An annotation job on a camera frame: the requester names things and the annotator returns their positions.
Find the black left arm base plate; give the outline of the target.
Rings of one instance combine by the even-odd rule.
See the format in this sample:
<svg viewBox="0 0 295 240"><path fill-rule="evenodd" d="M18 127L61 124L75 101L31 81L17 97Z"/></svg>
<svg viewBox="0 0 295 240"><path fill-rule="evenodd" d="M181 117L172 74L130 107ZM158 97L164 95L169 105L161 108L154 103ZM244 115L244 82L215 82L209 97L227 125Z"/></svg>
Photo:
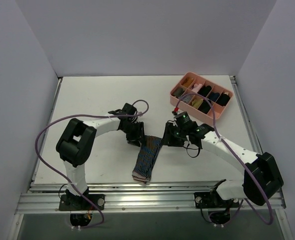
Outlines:
<svg viewBox="0 0 295 240"><path fill-rule="evenodd" d="M86 194L85 195L98 209L104 210L105 208L105 195L104 194ZM63 194L60 197L59 211L88 211L96 210L91 203L85 200L82 196L73 194Z"/></svg>

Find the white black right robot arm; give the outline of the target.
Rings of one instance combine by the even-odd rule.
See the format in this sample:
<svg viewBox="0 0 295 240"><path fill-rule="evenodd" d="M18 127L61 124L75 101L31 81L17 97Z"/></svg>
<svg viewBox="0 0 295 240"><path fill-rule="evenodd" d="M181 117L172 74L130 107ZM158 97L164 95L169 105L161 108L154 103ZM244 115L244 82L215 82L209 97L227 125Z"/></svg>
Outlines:
<svg viewBox="0 0 295 240"><path fill-rule="evenodd" d="M242 175L242 180L224 179L209 194L214 206L222 206L227 200L248 199L263 206L284 185L275 158L268 152L259 154L243 148L220 135L208 124L196 122L176 125L173 121L165 124L163 145L184 147L188 142L197 150L210 152L229 163Z"/></svg>

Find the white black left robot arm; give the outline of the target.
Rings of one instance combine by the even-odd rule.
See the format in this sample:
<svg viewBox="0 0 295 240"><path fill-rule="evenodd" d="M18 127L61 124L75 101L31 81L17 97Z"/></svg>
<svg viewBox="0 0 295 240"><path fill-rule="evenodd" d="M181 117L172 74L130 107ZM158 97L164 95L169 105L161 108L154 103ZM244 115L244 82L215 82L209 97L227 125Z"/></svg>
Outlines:
<svg viewBox="0 0 295 240"><path fill-rule="evenodd" d="M88 190L85 174L85 162L89 159L96 138L112 131L122 131L128 144L141 146L145 143L144 123L132 121L128 117L105 115L82 121L72 118L64 129L56 151L63 160L66 175L70 179L67 192L71 194L70 204L77 210L88 205Z"/></svg>

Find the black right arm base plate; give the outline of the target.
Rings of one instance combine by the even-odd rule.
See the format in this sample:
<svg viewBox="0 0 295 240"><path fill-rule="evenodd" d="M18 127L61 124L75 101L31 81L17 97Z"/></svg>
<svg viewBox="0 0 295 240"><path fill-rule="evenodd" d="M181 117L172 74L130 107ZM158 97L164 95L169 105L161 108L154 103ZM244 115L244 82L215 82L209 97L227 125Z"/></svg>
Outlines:
<svg viewBox="0 0 295 240"><path fill-rule="evenodd" d="M195 192L193 195L197 209L228 209L240 205L238 201L234 202L232 199L223 200L216 191Z"/></svg>

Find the navy white striped underwear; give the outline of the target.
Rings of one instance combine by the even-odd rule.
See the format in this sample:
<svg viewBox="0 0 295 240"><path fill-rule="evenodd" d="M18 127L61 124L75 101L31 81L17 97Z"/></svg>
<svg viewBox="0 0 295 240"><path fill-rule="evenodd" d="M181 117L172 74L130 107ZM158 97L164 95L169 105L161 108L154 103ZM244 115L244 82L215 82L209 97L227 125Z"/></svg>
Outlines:
<svg viewBox="0 0 295 240"><path fill-rule="evenodd" d="M152 171L158 154L163 146L163 139L157 136L146 135L145 143L140 147L132 178L146 185L152 178Z"/></svg>

